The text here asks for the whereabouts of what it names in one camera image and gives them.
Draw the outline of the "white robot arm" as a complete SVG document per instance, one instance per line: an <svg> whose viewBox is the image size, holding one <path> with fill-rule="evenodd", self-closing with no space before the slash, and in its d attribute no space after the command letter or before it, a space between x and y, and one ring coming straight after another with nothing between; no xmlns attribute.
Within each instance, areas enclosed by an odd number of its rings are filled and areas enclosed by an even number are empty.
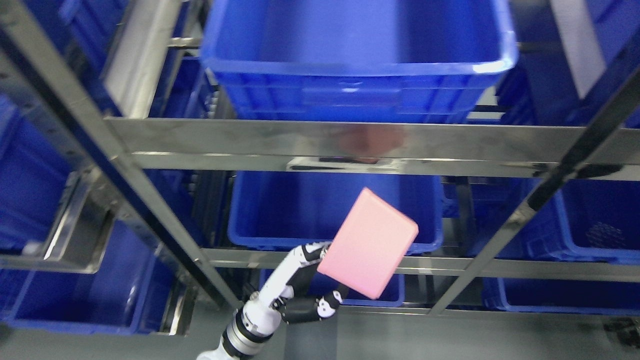
<svg viewBox="0 0 640 360"><path fill-rule="evenodd" d="M281 320L274 310L246 304L234 312L216 349L203 351L197 360L251 360L274 335Z"/></svg>

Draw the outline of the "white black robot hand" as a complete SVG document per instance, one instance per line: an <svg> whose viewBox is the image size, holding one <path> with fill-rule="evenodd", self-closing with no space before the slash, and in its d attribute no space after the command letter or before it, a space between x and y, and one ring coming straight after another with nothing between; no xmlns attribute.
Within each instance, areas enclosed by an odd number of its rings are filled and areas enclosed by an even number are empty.
<svg viewBox="0 0 640 360"><path fill-rule="evenodd" d="M263 287L240 310L240 324L253 337L268 338L281 322L301 324L333 317L350 289L338 283L320 295L309 294L330 242L307 243L290 250Z"/></svg>

